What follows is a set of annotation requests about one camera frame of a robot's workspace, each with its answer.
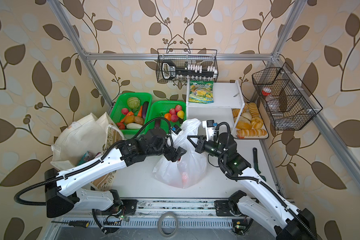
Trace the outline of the white plastic grocery bag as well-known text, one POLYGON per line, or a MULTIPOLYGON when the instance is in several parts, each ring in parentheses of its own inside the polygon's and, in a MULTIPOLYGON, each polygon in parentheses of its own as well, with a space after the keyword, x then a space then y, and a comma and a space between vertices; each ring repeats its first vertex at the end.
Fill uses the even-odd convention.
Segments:
POLYGON ((186 153, 176 162, 161 157, 153 169, 154 178, 168 186, 186 189, 202 180, 207 172, 207 154, 199 154, 187 137, 198 135, 202 122, 188 119, 180 126, 178 134, 172 133, 174 147, 181 147, 186 153))

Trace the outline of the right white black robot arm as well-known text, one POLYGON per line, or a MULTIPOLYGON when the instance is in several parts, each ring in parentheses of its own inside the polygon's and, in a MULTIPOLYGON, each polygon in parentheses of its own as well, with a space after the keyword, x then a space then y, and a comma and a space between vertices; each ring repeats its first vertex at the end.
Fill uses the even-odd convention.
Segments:
POLYGON ((253 195, 253 201, 245 192, 237 191, 230 196, 233 215, 246 215, 268 230, 277 240, 316 240, 316 222, 308 210, 300 210, 290 203, 256 172, 256 169, 237 151, 237 142, 229 124, 214 121, 203 122, 206 135, 188 135, 188 141, 197 153, 207 153, 218 159, 218 167, 230 180, 240 183, 253 195), (227 132, 220 133, 226 126, 227 132))

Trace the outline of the cream canvas tote bag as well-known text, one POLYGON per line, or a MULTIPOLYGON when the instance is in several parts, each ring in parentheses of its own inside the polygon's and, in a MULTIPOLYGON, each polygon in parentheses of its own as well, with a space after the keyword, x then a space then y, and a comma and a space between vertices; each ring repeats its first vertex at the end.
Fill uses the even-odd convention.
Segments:
POLYGON ((86 153, 103 153, 125 136, 107 113, 100 118, 90 113, 63 130, 52 145, 54 168, 62 171, 79 165, 86 153))

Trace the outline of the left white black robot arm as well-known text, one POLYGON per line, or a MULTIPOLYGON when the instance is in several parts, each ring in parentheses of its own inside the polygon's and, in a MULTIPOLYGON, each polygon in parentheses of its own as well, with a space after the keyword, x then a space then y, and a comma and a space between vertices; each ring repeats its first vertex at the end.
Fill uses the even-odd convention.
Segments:
POLYGON ((110 211, 121 206, 117 191, 92 191, 83 187, 108 173, 143 162, 147 157, 164 156, 175 163, 187 152, 175 147, 171 129, 153 128, 143 135, 147 126, 144 124, 131 139, 113 143, 91 161, 64 171, 46 171, 45 181, 20 190, 14 201, 26 206, 45 206, 48 218, 63 216, 71 210, 110 211))

